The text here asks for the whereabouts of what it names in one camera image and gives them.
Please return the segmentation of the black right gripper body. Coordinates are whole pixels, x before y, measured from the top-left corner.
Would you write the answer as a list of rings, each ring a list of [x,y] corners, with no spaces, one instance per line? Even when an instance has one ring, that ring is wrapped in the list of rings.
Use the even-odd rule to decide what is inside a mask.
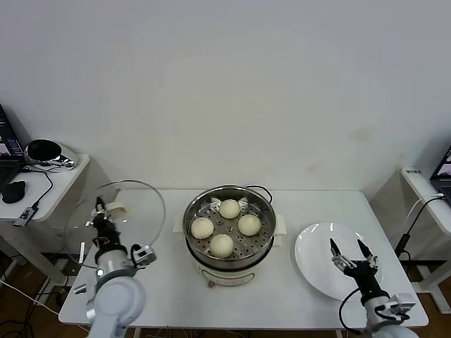
[[[371,267],[368,261],[353,261],[350,267],[346,267],[346,276],[356,282],[361,293],[361,300],[370,300],[384,296],[384,291],[375,278],[377,268]]]

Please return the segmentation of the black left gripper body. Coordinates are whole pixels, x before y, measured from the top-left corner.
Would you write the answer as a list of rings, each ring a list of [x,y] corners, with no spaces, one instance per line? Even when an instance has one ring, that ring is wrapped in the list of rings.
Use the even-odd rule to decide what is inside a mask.
[[[121,245],[120,233],[116,225],[105,216],[98,215],[92,221],[92,226],[97,234],[92,240],[100,251],[113,250]]]

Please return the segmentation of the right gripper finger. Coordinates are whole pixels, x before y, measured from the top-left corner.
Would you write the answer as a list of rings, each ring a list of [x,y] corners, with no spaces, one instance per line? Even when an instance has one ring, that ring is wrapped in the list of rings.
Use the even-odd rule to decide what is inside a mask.
[[[344,272],[346,269],[356,268],[356,265],[350,259],[341,254],[338,245],[333,239],[330,239],[330,251],[332,253],[332,262],[340,271]]]
[[[366,262],[369,264],[369,267],[372,269],[378,269],[378,257],[374,256],[370,250],[370,248],[363,243],[362,240],[358,239],[357,243],[359,245],[360,251],[363,254]]]

